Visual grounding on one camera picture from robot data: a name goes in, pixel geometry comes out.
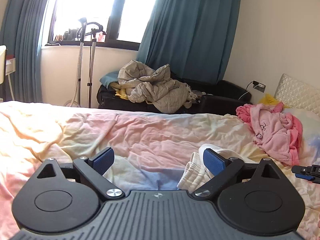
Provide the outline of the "cream white zip jacket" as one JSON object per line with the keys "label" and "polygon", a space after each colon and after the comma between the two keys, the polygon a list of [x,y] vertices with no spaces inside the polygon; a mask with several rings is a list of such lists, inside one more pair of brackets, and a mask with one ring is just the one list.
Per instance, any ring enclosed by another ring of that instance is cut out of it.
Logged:
{"label": "cream white zip jacket", "polygon": [[203,163],[203,153],[208,148],[225,158],[237,157],[246,163],[254,162],[233,150],[212,144],[203,144],[197,152],[191,154],[184,169],[160,168],[148,171],[146,167],[134,167],[127,159],[116,156],[113,165],[103,177],[125,193],[129,193],[130,190],[187,190],[192,193],[213,178]]}

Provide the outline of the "pink fleece garment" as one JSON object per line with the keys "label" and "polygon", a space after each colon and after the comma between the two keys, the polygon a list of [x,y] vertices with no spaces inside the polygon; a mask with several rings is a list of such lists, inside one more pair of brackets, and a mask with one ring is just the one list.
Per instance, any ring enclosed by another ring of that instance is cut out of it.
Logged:
{"label": "pink fleece garment", "polygon": [[291,113],[284,113],[284,104],[245,104],[236,109],[239,119],[249,125],[253,141],[273,159],[289,166],[299,164],[303,126]]}

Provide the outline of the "pastel bed sheet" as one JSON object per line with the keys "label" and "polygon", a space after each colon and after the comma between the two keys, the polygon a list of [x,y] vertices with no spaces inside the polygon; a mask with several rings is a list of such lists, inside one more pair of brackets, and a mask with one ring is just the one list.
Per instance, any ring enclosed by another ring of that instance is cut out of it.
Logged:
{"label": "pastel bed sheet", "polygon": [[[296,178],[253,137],[233,115],[3,102],[1,239],[316,239],[319,183]],[[213,198],[187,190],[99,198],[73,168],[111,147],[137,168],[184,169],[203,144],[254,161]]]}

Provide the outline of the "black sofa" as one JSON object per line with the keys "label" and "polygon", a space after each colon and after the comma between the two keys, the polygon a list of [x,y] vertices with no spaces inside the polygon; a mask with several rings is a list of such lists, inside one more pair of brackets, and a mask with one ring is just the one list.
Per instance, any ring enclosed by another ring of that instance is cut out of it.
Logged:
{"label": "black sofa", "polygon": [[[197,100],[189,109],[181,107],[177,114],[197,114],[209,113],[217,115],[236,115],[236,108],[251,102],[252,95],[244,88],[231,82],[220,80],[216,84],[210,84],[195,80],[183,79],[191,89],[205,94]],[[116,96],[116,91],[111,88],[100,86],[97,93],[97,102],[100,109],[111,109],[132,112],[151,112],[160,111],[152,104],[131,103],[129,100],[121,99]]]}

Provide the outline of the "white quilted pillow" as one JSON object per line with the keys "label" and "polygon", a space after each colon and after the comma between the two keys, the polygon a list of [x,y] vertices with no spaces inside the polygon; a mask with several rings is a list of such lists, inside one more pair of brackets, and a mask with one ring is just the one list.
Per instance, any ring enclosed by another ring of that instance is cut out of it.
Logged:
{"label": "white quilted pillow", "polygon": [[287,74],[282,74],[274,98],[290,108],[304,109],[319,116],[320,90]]}

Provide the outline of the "yellow plush item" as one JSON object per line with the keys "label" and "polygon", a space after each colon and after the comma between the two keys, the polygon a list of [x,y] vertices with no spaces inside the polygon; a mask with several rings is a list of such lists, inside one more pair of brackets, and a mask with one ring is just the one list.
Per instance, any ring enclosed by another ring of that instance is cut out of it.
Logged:
{"label": "yellow plush item", "polygon": [[272,95],[266,93],[260,100],[259,103],[262,103],[266,106],[277,106],[284,105],[281,101],[275,99]]}

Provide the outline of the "teal cushion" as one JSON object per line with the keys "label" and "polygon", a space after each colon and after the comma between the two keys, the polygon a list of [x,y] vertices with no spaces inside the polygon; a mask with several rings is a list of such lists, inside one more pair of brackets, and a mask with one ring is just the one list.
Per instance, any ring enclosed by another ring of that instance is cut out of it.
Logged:
{"label": "teal cushion", "polygon": [[103,77],[100,78],[100,83],[105,88],[108,88],[111,83],[118,82],[118,74],[119,74],[119,70],[107,73]]}

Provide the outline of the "beige quilted blanket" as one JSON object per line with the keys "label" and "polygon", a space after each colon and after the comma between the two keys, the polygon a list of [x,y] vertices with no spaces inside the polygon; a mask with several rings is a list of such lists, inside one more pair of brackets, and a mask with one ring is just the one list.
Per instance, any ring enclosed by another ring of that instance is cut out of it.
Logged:
{"label": "beige quilted blanket", "polygon": [[118,84],[132,103],[151,103],[165,114],[175,113],[182,106],[190,108],[196,100],[188,84],[171,78],[169,64],[154,70],[132,60],[120,69]]}

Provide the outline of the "right teal curtain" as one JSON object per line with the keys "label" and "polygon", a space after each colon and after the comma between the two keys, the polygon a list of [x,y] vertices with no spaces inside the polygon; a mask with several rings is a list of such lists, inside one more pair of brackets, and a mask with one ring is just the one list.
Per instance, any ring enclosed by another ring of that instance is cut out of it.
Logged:
{"label": "right teal curtain", "polygon": [[215,84],[227,68],[239,10],[240,0],[156,0],[137,61]]}

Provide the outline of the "teal curtain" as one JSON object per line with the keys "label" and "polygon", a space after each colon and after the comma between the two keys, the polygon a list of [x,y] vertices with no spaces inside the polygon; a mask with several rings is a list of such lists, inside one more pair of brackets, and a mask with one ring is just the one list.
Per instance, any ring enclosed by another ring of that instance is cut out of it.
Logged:
{"label": "teal curtain", "polygon": [[8,0],[1,27],[1,45],[16,59],[14,97],[41,102],[40,52],[48,0]]}
{"label": "teal curtain", "polygon": [[227,68],[239,10],[240,0],[156,0],[137,61],[215,84]]}

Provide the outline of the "left teal curtain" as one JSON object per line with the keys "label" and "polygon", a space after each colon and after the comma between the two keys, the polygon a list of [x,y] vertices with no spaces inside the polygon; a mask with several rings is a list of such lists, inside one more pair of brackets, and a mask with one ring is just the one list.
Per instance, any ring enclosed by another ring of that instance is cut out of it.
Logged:
{"label": "left teal curtain", "polygon": [[1,27],[1,45],[16,59],[14,97],[41,102],[40,52],[48,0],[8,0]]}

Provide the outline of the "dark framed window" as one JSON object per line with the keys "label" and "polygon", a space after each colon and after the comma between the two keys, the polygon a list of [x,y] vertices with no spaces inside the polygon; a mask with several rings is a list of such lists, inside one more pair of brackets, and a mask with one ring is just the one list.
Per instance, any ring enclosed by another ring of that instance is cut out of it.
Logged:
{"label": "dark framed window", "polygon": [[49,0],[48,44],[78,46],[86,26],[85,45],[137,51],[156,0]]}

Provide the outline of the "wall power outlet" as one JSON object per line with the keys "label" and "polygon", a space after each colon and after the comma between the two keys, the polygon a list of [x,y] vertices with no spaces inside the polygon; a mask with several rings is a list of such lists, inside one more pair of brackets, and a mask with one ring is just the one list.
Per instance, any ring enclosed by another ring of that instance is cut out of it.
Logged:
{"label": "wall power outlet", "polygon": [[266,85],[263,84],[263,83],[260,83],[258,81],[252,81],[252,84],[253,84],[253,88],[260,91],[260,92],[264,92],[265,91],[265,88],[266,88]]}

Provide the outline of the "white chair with dark frame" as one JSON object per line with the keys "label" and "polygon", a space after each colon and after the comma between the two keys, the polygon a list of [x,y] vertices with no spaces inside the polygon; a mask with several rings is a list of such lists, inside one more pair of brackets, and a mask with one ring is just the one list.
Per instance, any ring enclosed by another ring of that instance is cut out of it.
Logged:
{"label": "white chair with dark frame", "polygon": [[7,47],[5,45],[0,46],[0,69],[1,69],[1,99],[4,102],[6,100],[6,87],[5,87],[5,69],[6,69],[6,57],[7,57]]}

